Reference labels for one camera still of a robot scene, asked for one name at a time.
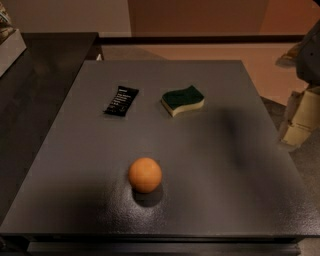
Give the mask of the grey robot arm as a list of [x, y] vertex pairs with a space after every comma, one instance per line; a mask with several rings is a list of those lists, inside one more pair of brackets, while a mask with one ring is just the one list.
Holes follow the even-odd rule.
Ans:
[[320, 20], [276, 64], [295, 67], [297, 77], [308, 84], [303, 92], [291, 93], [279, 128], [279, 142], [294, 150], [320, 127]]

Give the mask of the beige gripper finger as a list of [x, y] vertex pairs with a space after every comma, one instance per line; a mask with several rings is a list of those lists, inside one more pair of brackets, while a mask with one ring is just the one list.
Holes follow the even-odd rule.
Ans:
[[279, 141], [298, 148], [319, 127], [320, 87], [308, 88], [301, 93], [293, 91], [279, 128]]

